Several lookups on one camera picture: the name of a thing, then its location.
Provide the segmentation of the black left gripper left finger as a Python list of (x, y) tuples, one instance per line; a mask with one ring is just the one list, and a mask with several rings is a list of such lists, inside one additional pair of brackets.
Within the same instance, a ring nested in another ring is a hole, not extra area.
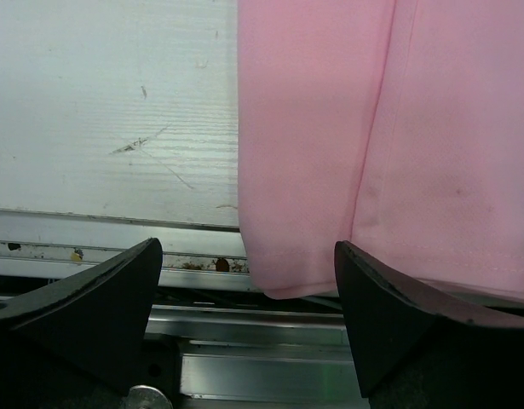
[(0, 301), (0, 408), (120, 408), (163, 261), (158, 239)]

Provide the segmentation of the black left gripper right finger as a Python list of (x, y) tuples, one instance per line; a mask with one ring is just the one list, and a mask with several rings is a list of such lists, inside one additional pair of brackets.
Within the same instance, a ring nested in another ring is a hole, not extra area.
[(464, 301), (339, 241), (337, 289), (373, 408), (524, 408), (524, 308)]

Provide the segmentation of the pink t-shirt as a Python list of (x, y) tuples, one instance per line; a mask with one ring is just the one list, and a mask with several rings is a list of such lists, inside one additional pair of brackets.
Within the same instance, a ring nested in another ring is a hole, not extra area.
[(241, 1), (239, 229), (273, 298), (337, 241), (524, 302), (524, 1)]

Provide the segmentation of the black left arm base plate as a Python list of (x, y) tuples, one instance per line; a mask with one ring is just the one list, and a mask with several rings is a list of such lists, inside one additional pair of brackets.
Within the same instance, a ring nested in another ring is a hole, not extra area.
[(181, 402), (181, 354), (175, 338), (147, 334), (137, 361), (135, 382), (122, 408), (177, 408)]

